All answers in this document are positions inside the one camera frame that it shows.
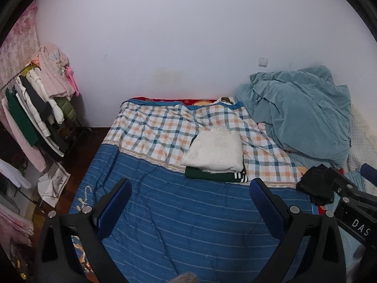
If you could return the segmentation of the black garment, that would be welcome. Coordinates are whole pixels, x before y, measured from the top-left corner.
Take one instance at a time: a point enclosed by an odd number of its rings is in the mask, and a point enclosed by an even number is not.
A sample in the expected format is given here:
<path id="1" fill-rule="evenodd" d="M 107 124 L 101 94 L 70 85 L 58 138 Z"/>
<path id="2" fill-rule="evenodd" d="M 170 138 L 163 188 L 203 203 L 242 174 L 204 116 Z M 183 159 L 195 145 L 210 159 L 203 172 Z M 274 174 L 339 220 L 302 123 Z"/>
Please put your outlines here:
<path id="1" fill-rule="evenodd" d="M 334 191 L 325 181 L 327 167 L 323 164 L 311 167 L 296 184 L 296 190 L 307 194 L 311 203 L 325 206 L 334 202 Z"/>

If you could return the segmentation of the white fluffy sweater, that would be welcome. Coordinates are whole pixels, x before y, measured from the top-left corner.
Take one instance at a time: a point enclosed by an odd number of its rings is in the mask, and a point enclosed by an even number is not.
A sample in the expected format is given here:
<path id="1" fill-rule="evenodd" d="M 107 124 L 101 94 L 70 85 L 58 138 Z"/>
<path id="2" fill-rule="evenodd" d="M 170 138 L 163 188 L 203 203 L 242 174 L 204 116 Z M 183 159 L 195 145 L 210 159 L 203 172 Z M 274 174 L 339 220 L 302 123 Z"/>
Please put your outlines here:
<path id="1" fill-rule="evenodd" d="M 243 149 L 240 134 L 222 126 L 200 131 L 183 155 L 181 164 L 207 172 L 241 172 Z"/>

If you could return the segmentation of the clothes rack with hanging clothes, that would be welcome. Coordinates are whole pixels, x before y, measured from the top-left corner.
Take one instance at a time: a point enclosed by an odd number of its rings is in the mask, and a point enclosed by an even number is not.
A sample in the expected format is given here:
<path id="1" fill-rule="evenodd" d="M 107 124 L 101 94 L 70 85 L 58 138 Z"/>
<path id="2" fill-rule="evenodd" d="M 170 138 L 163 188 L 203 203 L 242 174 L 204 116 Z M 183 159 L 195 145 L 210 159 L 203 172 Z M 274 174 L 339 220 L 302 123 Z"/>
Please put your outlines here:
<path id="1" fill-rule="evenodd" d="M 68 56 L 54 44 L 41 46 L 1 87 L 1 122 L 40 172 L 63 161 L 84 129 L 72 105 L 79 89 Z"/>

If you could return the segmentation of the white knitted blanket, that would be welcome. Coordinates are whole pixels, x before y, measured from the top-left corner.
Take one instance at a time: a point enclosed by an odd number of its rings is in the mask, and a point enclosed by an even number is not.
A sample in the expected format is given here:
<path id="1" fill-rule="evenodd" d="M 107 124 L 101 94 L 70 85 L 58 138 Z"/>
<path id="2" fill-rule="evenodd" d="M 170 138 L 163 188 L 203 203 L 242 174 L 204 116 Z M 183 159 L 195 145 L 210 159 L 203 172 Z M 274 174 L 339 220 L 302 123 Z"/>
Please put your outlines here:
<path id="1" fill-rule="evenodd" d="M 351 106 L 351 148 L 347 159 L 349 171 L 368 164 L 376 169 L 376 130 L 373 130 L 359 110 Z"/>

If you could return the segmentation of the teal blue blanket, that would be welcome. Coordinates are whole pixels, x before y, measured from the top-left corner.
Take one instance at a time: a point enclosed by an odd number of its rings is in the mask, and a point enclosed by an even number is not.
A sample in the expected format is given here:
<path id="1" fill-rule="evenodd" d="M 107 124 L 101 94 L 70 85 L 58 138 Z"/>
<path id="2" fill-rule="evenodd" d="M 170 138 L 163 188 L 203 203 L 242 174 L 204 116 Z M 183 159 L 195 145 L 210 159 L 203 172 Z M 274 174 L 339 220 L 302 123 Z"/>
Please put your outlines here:
<path id="1" fill-rule="evenodd" d="M 258 72 L 234 98 L 298 166 L 343 168 L 351 148 L 351 96 L 327 67 Z"/>

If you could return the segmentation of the blue striped plaid bedsheet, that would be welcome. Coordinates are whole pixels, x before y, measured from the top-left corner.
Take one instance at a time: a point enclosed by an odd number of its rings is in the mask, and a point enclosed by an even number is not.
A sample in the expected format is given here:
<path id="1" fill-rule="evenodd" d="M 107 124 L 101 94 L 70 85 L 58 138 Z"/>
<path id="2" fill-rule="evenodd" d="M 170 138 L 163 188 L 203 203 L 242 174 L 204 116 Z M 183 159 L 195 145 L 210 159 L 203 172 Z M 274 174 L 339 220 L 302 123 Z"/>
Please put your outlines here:
<path id="1" fill-rule="evenodd" d="M 300 173 L 258 129 L 241 103 L 186 106 L 124 102 L 91 162 L 70 208 L 94 205 L 122 178 L 132 195 L 103 241 L 130 282 L 167 282 L 188 271 L 201 282 L 251 282 L 275 250 L 249 196 L 248 183 L 189 179 L 181 160 L 204 130 L 239 134 L 249 179 L 262 178 L 286 204 L 316 213 L 296 190 Z"/>

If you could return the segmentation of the green striped folded garment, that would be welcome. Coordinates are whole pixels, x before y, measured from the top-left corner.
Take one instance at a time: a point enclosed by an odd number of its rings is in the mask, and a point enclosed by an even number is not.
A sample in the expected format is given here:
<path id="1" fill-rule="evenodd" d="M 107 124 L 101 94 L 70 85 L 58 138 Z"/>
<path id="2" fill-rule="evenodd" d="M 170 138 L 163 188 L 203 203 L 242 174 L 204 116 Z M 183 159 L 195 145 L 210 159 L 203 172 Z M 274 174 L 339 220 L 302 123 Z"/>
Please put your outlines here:
<path id="1" fill-rule="evenodd" d="M 192 179 L 205 179 L 210 181 L 218 181 L 223 183 L 246 183 L 248 177 L 245 164 L 241 172 L 207 172 L 194 167 L 185 167 L 185 176 Z"/>

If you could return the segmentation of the white wall socket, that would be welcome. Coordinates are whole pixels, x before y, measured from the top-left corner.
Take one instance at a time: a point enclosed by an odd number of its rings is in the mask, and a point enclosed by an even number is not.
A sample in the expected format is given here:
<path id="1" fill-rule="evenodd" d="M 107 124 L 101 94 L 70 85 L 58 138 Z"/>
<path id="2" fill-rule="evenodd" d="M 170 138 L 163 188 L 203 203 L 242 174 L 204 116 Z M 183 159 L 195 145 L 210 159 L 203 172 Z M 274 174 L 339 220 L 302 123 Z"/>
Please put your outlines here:
<path id="1" fill-rule="evenodd" d="M 259 67 L 267 67 L 268 65 L 268 59 L 267 58 L 259 58 Z"/>

